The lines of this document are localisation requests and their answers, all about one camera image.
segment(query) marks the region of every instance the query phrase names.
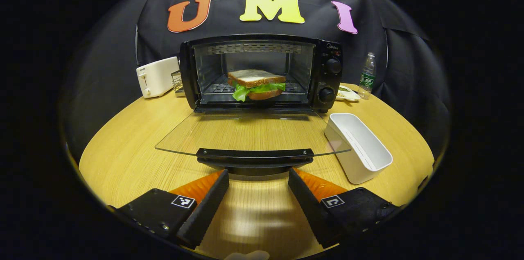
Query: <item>brand logo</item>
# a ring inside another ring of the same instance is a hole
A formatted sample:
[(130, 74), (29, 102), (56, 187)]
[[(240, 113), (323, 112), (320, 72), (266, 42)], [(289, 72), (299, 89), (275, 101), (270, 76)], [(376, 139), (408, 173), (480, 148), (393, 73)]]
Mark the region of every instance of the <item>brand logo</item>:
[(188, 197), (183, 197), (182, 195), (179, 195), (178, 197), (176, 197), (176, 199), (174, 199), (172, 204), (177, 205), (177, 206), (181, 206), (182, 208), (189, 208), (189, 207), (191, 207), (193, 202), (195, 202), (195, 199), (188, 198)]
[(344, 201), (339, 198), (338, 195), (333, 195), (329, 198), (323, 198), (321, 200), (327, 208), (333, 208), (334, 206), (340, 206)]
[(337, 46), (333, 46), (333, 45), (331, 45), (331, 43), (328, 43), (328, 44), (326, 45), (326, 47), (327, 47), (328, 49), (336, 49), (336, 50), (339, 49)]

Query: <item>white plate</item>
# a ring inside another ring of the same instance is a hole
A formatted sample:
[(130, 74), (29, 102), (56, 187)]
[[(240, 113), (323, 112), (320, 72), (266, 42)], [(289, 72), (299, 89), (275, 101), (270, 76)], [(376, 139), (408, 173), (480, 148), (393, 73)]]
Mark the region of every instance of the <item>white plate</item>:
[[(342, 91), (342, 90), (340, 90), (340, 88), (344, 88), (346, 90), (349, 90), (349, 92)], [(350, 101), (350, 102), (355, 102), (355, 101), (358, 101), (360, 99), (359, 94), (356, 94), (355, 92), (353, 92), (353, 90), (347, 88), (346, 86), (340, 85), (340, 88), (339, 88), (339, 92), (337, 93), (337, 100), (338, 101), (347, 100), (347, 101)]]

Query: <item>toaster oven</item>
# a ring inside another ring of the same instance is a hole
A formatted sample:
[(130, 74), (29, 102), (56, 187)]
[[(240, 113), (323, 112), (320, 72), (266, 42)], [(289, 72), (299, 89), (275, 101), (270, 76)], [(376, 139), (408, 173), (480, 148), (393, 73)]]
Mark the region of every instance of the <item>toaster oven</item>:
[[(180, 74), (189, 106), (196, 112), (222, 109), (294, 109), (326, 113), (342, 75), (336, 42), (280, 34), (238, 34), (186, 41)], [(264, 70), (286, 78), (285, 90), (266, 100), (234, 99), (228, 72)]]

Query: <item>black fabric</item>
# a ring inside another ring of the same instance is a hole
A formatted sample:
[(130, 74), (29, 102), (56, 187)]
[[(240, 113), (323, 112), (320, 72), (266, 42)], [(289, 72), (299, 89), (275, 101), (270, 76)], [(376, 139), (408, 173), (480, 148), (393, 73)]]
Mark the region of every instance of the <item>black fabric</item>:
[[(291, 34), (322, 38), (343, 46), (342, 81), (358, 84), (368, 52), (376, 55), (373, 94), (398, 111), (423, 135), (437, 157), (449, 128), (449, 96), (442, 62), (427, 36), (389, 0), (299, 0), (305, 23), (244, 22), (245, 0), (212, 0), (207, 20), (195, 29), (168, 30), (168, 8), (189, 1), (183, 14), (197, 13), (194, 0), (124, 0), (94, 29), (73, 61), (65, 102), (65, 131), (73, 157), (110, 118), (141, 97), (137, 66), (177, 55), (180, 43), (227, 34)], [(358, 34), (340, 30), (331, 1), (351, 6)], [(138, 27), (135, 56), (135, 27)]]
[(79, 47), (62, 88), (60, 111), (76, 161), (98, 130), (142, 96), (136, 77), (135, 32), (146, 0), (122, 0)]

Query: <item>sandwich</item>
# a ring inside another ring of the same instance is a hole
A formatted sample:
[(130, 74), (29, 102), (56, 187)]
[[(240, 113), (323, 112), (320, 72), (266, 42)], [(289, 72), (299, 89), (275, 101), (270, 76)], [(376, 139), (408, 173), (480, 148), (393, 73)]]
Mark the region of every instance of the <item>sandwich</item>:
[(228, 73), (228, 84), (235, 88), (233, 98), (244, 102), (246, 97), (260, 101), (279, 96), (286, 89), (286, 77), (263, 70), (240, 70)]

